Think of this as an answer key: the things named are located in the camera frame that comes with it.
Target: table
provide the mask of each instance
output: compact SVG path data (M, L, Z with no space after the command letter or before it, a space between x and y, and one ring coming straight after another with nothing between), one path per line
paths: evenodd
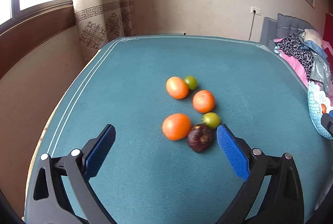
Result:
M36 172L35 158L45 152L67 155L111 123L116 141L90 184L119 224L215 223L242 179L217 142L197 154L186 139L170 141L161 131L163 120L173 113L187 114L193 124L201 120L191 96L176 100L165 90L169 77L187 75L197 78L198 89L214 94L214 111L235 136L268 155L293 155L308 219L329 174L331 144L311 122L301 81L281 58L255 42L199 36L122 37L110 42L58 104L30 174ZM73 209L84 217L66 179ZM265 179L250 216L257 212L268 182Z

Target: power cord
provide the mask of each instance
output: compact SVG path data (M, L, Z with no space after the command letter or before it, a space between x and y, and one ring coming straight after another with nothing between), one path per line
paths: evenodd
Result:
M249 40L250 40L250 38L251 38L252 27L253 27L253 21L254 21L254 15L255 15L255 10L253 10L253 18L252 18L252 24L251 24L251 30L250 30Z

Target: silver screw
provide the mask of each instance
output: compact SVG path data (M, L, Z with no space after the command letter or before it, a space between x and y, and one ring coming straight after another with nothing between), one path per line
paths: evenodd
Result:
M254 155L261 155L260 149L255 148L255 149L252 150L252 152L253 152Z
M46 160L49 157L48 154L42 154L41 155L41 160Z
M292 155L289 153L285 153L284 156L286 157L286 159L289 159L289 160L292 159Z
M80 153L81 153L80 149L74 149L73 151L71 151L72 156L78 156Z

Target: green cherry tomato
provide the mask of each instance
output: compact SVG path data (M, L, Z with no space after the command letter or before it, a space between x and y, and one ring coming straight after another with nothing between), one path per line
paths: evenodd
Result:
M184 78L184 81L190 90L195 90L198 85L196 79L193 76L187 76L186 78Z
M221 124L221 119L216 113L209 112L203 115L203 122L211 129L215 129Z

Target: gray headboard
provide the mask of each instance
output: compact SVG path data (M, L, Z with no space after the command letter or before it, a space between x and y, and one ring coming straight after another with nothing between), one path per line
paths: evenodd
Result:
M296 32L303 32L304 29L315 30L310 23L297 17L285 16L280 13L277 14L277 20L264 17L260 43L273 50L275 47L273 39L283 38Z

